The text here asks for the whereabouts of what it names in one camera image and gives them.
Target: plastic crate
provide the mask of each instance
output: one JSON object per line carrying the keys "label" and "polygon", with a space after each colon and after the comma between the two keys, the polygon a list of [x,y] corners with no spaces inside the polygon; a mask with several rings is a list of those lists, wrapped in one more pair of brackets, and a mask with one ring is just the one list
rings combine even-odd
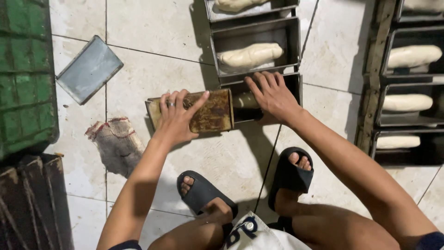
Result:
{"label": "plastic crate", "polygon": [[59,135],[48,0],[0,0],[0,160]]}

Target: tile floor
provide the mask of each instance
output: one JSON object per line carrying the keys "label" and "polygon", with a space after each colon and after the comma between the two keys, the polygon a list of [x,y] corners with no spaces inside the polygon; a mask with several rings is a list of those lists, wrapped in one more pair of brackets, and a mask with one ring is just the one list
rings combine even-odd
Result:
{"label": "tile floor", "polygon": [[[56,74],[93,35],[104,39],[125,64],[82,106],[57,86],[60,138],[47,152],[65,155],[75,248],[95,249],[126,179],[106,172],[99,152],[84,133],[96,121],[127,116],[146,144],[151,137],[144,104],[147,98],[182,88],[191,92],[215,89],[218,80],[209,48],[209,25],[201,0],[50,0],[50,6]],[[373,1],[301,0],[297,9],[303,48],[303,105],[350,141],[355,135],[372,8]],[[303,202],[327,203],[369,215],[293,131],[285,126],[244,123],[219,136],[192,141],[168,155],[147,218],[150,223],[142,232],[142,248],[192,219],[175,187],[176,177],[189,169],[200,172],[238,202],[239,215],[257,208],[256,213],[265,221],[273,221],[266,204],[268,189],[279,153],[293,145],[312,154],[317,171]],[[443,171],[406,168],[389,172],[444,230]]]}

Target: right hand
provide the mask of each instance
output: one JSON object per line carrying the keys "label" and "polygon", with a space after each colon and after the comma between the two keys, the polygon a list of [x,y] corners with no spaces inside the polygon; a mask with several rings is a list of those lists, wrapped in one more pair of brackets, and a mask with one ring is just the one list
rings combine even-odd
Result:
{"label": "right hand", "polygon": [[[262,90],[259,90],[253,79],[259,82]],[[287,124],[294,115],[294,111],[302,108],[288,90],[284,77],[279,72],[256,72],[253,79],[245,77],[244,81],[248,84],[254,98],[264,112],[262,123],[275,119],[281,124]]]}

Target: sandal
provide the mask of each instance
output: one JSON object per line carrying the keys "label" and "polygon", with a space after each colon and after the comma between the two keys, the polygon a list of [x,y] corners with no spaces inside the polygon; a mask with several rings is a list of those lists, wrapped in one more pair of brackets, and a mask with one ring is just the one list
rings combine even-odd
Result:
{"label": "sandal", "polygon": [[[299,154],[298,164],[303,156],[306,156],[310,161],[311,170],[304,170],[291,164],[288,160],[290,155],[296,152]],[[277,163],[276,173],[274,174],[273,185],[271,186],[270,196],[268,198],[268,206],[274,211],[274,202],[276,201],[276,194],[280,188],[286,188],[292,191],[308,193],[311,180],[313,178],[313,161],[310,155],[303,149],[297,147],[290,147],[285,149]]]}
{"label": "sandal", "polygon": [[[182,182],[185,176],[193,178],[194,183],[191,185],[190,190],[188,190],[185,196],[182,196]],[[177,177],[177,191],[182,197],[183,202],[185,202],[196,215],[202,214],[203,212],[201,209],[217,197],[221,198],[231,208],[233,219],[236,218],[238,214],[238,205],[195,171],[188,170]]]}

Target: raw dough loaf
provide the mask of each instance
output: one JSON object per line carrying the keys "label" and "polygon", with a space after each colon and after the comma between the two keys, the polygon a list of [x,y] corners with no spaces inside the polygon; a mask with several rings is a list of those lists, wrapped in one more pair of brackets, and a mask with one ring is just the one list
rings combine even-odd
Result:
{"label": "raw dough loaf", "polygon": [[258,109],[260,108],[258,102],[254,98],[253,93],[246,92],[233,97],[233,107],[243,109]]}
{"label": "raw dough loaf", "polygon": [[441,12],[444,11],[443,0],[405,0],[404,5],[406,9]]}
{"label": "raw dough loaf", "polygon": [[376,142],[376,149],[408,149],[421,144],[417,135],[381,136]]}
{"label": "raw dough loaf", "polygon": [[438,61],[443,55],[441,49],[434,45],[412,45],[393,48],[388,58],[387,67],[412,68]]}
{"label": "raw dough loaf", "polygon": [[238,12],[247,6],[262,4],[266,1],[268,0],[216,0],[215,4],[220,10]]}
{"label": "raw dough loaf", "polygon": [[387,95],[382,110],[414,112],[432,107],[433,99],[423,94]]}
{"label": "raw dough loaf", "polygon": [[233,68],[254,68],[280,58],[284,50],[277,43],[252,44],[218,54],[219,61]]}

